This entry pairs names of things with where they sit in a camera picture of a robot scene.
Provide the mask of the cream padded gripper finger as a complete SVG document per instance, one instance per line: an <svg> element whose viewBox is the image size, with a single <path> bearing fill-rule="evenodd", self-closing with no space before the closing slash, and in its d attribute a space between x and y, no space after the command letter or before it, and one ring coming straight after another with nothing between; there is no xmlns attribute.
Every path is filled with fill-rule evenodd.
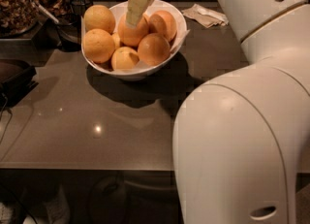
<svg viewBox="0 0 310 224"><path fill-rule="evenodd" d="M127 13L126 13L126 24L135 28L147 8L154 2L154 0L128 0Z"/></svg>

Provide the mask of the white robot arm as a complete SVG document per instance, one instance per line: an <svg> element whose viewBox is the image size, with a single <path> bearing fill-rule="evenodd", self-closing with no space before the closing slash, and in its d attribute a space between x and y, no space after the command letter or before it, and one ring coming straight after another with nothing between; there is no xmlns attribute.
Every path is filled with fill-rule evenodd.
<svg viewBox="0 0 310 224"><path fill-rule="evenodd" d="M248 66L182 103L172 151L184 224L295 224L310 136L308 0L218 0Z"/></svg>

